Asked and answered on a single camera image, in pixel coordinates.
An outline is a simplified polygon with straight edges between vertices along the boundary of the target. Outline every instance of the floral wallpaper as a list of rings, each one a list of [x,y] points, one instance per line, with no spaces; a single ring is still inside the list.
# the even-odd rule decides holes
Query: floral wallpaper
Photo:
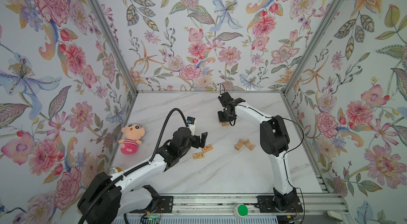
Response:
[[[331,192],[360,224],[407,222],[407,4],[346,0],[289,92]]]
[[[141,91],[280,90],[331,1],[99,0]]]
[[[0,0],[0,14],[0,222],[71,223],[134,96],[87,0]]]

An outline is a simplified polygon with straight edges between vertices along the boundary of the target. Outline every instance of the small wooden block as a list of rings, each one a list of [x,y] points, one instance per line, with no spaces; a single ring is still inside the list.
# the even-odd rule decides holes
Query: small wooden block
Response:
[[[194,160],[204,158],[204,153],[194,153]]]
[[[251,151],[254,149],[255,145],[252,145],[252,143],[249,140],[245,140],[245,145],[247,148],[249,148]]]
[[[206,145],[204,148],[202,148],[202,152],[205,153],[207,151],[213,150],[212,145]]]
[[[238,141],[237,144],[234,146],[234,148],[239,151],[239,150],[242,148],[242,146],[243,146],[244,143],[245,143],[245,141],[243,141],[242,139],[239,139],[239,141]]]

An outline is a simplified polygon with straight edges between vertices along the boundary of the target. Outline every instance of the black cable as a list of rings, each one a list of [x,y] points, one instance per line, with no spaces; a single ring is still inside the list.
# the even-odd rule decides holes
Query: black cable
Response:
[[[305,201],[304,201],[304,197],[303,197],[303,195],[302,195],[302,190],[301,190],[301,188],[300,188],[300,187],[298,187],[298,188],[297,188],[297,187],[294,187],[294,186],[290,183],[290,180],[288,179],[287,166],[285,165],[285,158],[284,158],[284,157],[285,157],[285,155],[286,155],[287,153],[289,153],[289,152],[291,152],[291,151],[297,149],[297,148],[302,144],[302,142],[304,141],[304,138],[305,138],[304,130],[302,129],[302,127],[301,127],[298,123],[296,123],[296,122],[293,121],[293,120],[290,120],[290,119],[287,119],[287,118],[282,118],[282,117],[275,117],[275,116],[273,116],[273,117],[267,117],[267,116],[263,115],[262,113],[260,113],[259,111],[257,111],[257,110],[254,109],[254,108],[251,108],[251,107],[248,107],[248,106],[245,106],[245,105],[239,105],[239,106],[243,106],[243,107],[245,107],[245,108],[250,108],[250,109],[252,109],[253,111],[255,111],[256,113],[258,113],[259,115],[261,115],[261,116],[263,116],[263,117],[265,117],[265,118],[270,118],[270,119],[275,118],[275,119],[289,120],[289,121],[291,121],[292,123],[294,123],[295,125],[297,125],[297,126],[301,129],[301,131],[302,131],[302,140],[301,140],[300,144],[297,145],[296,147],[294,147],[293,149],[287,151],[286,153],[284,153],[284,155],[282,156],[282,159],[283,159],[283,161],[284,161],[285,175],[287,176],[288,184],[290,184],[290,186],[293,187],[294,189],[300,189],[300,192],[301,192],[302,203],[303,203],[303,207],[302,207],[302,208],[303,208],[303,211],[304,211],[304,215],[302,216],[302,220],[301,220],[301,222],[300,222],[300,224],[302,224],[302,222],[304,221],[304,217],[305,217]]]

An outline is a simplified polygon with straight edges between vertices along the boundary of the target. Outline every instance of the stuffed toy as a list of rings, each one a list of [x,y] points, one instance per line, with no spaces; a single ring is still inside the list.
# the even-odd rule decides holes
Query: stuffed toy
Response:
[[[142,144],[140,139],[146,131],[141,125],[130,124],[122,128],[122,132],[125,134],[125,139],[119,140],[121,152],[124,154],[134,154],[138,146]]]

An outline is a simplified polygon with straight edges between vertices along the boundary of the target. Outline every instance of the marble table surface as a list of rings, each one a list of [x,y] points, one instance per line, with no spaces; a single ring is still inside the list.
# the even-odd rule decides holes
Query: marble table surface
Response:
[[[278,93],[230,93],[233,98],[245,99],[248,104],[269,115],[290,118]],[[222,109],[219,94],[215,93],[140,93],[132,110],[129,124],[142,125],[146,134],[143,144],[134,155],[117,152],[113,166],[127,169],[147,159],[152,154],[161,127],[168,112],[179,108],[185,115],[196,118],[195,134],[208,132],[206,144],[213,150],[205,158],[194,160],[193,153],[201,148],[191,148],[179,163],[145,182],[159,193],[269,193],[273,191],[273,172],[268,155],[260,146],[258,126],[237,118],[235,126],[222,127],[217,112]],[[294,124],[285,121],[290,136],[289,148],[300,143]],[[167,123],[161,140],[172,139],[172,134],[182,127],[179,113],[174,112]],[[249,139],[256,147],[250,151],[234,145],[239,139]],[[302,147],[288,153],[293,186],[303,193],[321,193],[314,171]]]

